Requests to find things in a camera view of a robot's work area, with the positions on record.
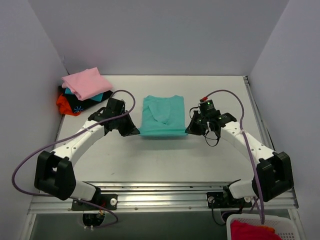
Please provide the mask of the teal t shirt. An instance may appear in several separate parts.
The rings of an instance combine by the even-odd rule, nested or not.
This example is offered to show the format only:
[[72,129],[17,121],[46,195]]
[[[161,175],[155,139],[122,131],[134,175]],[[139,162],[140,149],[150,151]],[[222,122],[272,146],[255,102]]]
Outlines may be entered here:
[[143,99],[141,126],[142,137],[185,137],[185,103],[179,95]]

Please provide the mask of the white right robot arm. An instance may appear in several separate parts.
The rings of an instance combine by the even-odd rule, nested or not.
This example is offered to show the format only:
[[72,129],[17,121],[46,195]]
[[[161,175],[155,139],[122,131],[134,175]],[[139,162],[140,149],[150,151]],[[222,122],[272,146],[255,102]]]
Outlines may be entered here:
[[187,134],[205,136],[213,132],[217,139],[229,142],[251,163],[253,178],[236,180],[223,188],[223,203],[234,206],[242,198],[257,197],[268,202],[294,187],[292,164],[285,152],[276,152],[246,132],[230,113],[209,118],[195,110]]

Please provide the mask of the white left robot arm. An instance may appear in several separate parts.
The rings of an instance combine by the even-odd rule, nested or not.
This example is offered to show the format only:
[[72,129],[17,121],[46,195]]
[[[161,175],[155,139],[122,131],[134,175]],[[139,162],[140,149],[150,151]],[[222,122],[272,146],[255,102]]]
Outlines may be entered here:
[[100,206],[101,189],[75,177],[74,166],[82,155],[98,140],[113,130],[123,137],[138,135],[123,100],[110,98],[105,107],[92,113],[70,141],[42,151],[37,157],[34,186],[60,200],[81,199],[90,210]]

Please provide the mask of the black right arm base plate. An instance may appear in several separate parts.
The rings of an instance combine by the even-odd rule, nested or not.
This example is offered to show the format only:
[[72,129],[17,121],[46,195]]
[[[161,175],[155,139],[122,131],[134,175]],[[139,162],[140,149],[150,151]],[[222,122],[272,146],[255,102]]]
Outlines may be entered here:
[[207,206],[212,209],[240,209],[240,208],[250,208],[252,207],[252,200],[249,198],[245,200],[244,198],[233,199],[225,196],[223,191],[207,192]]

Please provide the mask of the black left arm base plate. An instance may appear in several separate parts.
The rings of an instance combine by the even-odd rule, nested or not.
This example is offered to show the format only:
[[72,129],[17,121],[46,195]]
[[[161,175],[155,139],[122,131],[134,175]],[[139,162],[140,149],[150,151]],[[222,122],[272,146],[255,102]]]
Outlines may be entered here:
[[[92,204],[98,205],[100,207],[106,208],[108,210],[116,210],[118,204],[118,195],[114,193],[100,193],[97,196],[94,196],[91,201]],[[79,200],[73,200],[71,205],[72,211],[94,211],[98,210],[98,207],[95,207],[88,203],[80,202]]]

